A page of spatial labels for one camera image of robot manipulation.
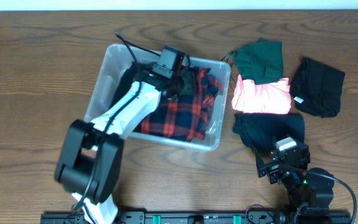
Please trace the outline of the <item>black pants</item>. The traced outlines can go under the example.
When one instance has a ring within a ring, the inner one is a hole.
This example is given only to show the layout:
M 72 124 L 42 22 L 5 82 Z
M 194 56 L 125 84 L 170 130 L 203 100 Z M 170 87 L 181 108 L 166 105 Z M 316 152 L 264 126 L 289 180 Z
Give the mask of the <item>black pants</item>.
M 136 73 L 137 66 L 133 62 L 120 78 L 109 108 L 112 108 L 129 91 Z

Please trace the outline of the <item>clear plastic storage bin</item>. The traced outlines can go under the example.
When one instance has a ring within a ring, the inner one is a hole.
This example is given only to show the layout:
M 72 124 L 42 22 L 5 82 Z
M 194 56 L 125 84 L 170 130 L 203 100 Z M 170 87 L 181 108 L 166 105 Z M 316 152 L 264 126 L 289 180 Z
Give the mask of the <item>clear plastic storage bin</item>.
M 86 122 L 90 122 L 109 109 L 119 80 L 124 72 L 132 65 L 132 62 L 132 55 L 125 45 L 112 44 L 107 48 L 93 94 L 89 101 L 88 109 L 85 113 L 84 120 Z M 193 67 L 209 68 L 209 74 L 221 84 L 221 88 L 215 97 L 212 112 L 210 112 L 209 123 L 204 139 L 193 138 L 192 141 L 186 142 L 137 132 L 131 133 L 129 135 L 130 139 L 141 139 L 198 151 L 213 151 L 219 146 L 231 68 L 226 62 L 197 57 L 191 57 L 190 64 Z

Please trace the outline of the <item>red navy plaid cloth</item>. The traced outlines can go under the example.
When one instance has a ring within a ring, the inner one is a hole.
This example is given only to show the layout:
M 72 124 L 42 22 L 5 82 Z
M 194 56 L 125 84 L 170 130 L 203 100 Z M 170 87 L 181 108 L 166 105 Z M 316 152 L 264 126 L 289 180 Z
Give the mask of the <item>red navy plaid cloth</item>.
M 203 140 L 221 83 L 210 74 L 210 68 L 193 67 L 196 91 L 191 96 L 164 101 L 145 117 L 135 132 L 190 142 Z

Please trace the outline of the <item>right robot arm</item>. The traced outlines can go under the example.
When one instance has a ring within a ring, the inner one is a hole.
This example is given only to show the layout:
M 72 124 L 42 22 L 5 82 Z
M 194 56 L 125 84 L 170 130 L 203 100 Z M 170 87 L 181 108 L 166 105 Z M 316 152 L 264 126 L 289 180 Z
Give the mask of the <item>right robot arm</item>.
M 266 177 L 271 184 L 282 184 L 293 218 L 324 217 L 334 198 L 334 177 L 321 168 L 308 169 L 311 161 L 309 146 L 294 140 L 282 139 L 270 151 L 272 161 L 265 162 L 260 152 L 252 148 L 258 177 Z

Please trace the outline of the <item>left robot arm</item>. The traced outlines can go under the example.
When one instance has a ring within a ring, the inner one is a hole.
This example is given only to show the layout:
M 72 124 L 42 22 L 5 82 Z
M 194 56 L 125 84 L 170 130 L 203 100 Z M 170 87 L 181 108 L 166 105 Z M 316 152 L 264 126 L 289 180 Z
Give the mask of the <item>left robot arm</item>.
M 118 209 L 112 192 L 119 178 L 124 141 L 154 112 L 162 99 L 195 92 L 188 73 L 190 56 L 166 45 L 158 61 L 127 69 L 127 90 L 115 104 L 90 122 L 80 119 L 68 128 L 55 169 L 55 180 L 72 193 L 88 223 L 113 223 Z

